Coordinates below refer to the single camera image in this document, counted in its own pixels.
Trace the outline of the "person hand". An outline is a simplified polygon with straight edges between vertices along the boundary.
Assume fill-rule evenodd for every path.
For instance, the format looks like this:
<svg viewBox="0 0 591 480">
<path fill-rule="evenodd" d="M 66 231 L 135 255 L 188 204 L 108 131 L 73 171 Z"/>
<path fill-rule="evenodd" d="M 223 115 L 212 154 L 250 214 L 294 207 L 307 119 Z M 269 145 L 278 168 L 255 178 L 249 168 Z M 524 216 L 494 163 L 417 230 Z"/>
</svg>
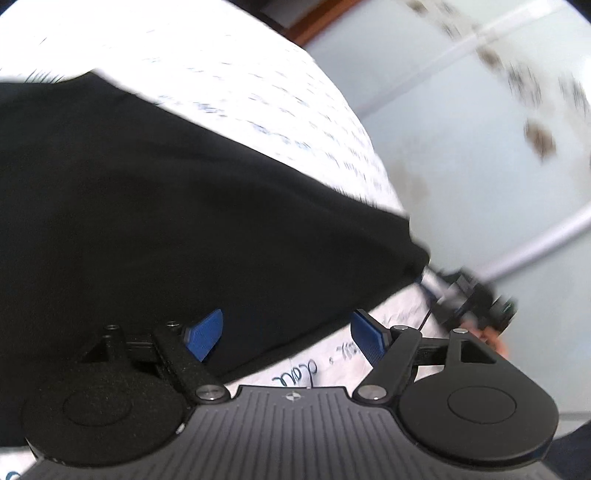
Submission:
<svg viewBox="0 0 591 480">
<path fill-rule="evenodd" d="M 468 322 L 463 323 L 461 327 L 466 329 L 481 342 L 487 344 L 504 359 L 509 359 L 508 348 L 497 330 L 492 327 L 486 327 L 484 330 L 481 330 Z"/>
</svg>

